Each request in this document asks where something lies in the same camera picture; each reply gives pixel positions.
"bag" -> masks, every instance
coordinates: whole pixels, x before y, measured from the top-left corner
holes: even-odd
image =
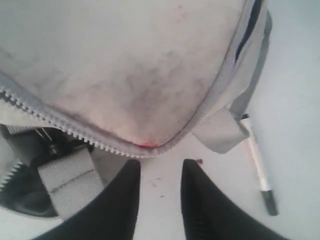
[[[266,0],[1,2],[0,124],[19,161],[0,205],[70,218],[106,187],[97,148],[148,158],[192,133],[229,151],[271,24]]]

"white pen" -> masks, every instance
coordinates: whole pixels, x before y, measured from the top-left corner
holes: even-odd
[[[261,153],[259,151],[259,147],[257,144],[257,138],[254,134],[250,117],[248,114],[245,114],[243,116],[241,123],[245,126],[245,128],[249,132],[249,137],[244,141],[249,153],[248,155],[251,156],[254,163],[254,167],[259,180],[260,191],[264,200],[264,204],[266,206],[268,213],[271,216],[276,216],[279,214],[276,201],[268,181],[267,171],[264,166],[263,158],[261,156]]]

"red stain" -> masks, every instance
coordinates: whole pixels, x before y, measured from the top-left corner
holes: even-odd
[[[202,160],[202,158],[197,159],[196,162],[197,162],[199,165],[204,164],[204,161]]]
[[[143,148],[154,148],[156,145],[152,142],[145,142],[143,144],[140,145],[140,147],[143,147]]]

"marker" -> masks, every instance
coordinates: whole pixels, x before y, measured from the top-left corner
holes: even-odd
[[[277,216],[279,212],[277,209],[276,201],[268,181],[267,171],[264,166],[263,158],[258,148],[257,138],[254,134],[250,117],[248,114],[245,114],[243,116],[241,123],[246,127],[247,131],[249,132],[249,137],[245,139],[244,142],[249,152],[249,155],[251,156],[254,162],[255,172],[258,177],[260,191],[264,200],[265,207],[271,216]]]

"white floor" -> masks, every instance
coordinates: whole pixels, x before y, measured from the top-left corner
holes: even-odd
[[[228,197],[279,234],[320,239],[320,1],[269,0],[269,9],[270,49],[249,113],[280,215],[266,213],[241,145],[218,155],[189,136],[160,158],[142,161],[136,240],[185,239],[179,198],[184,158],[202,158],[203,169]],[[30,239],[58,223],[0,209],[0,239]]]

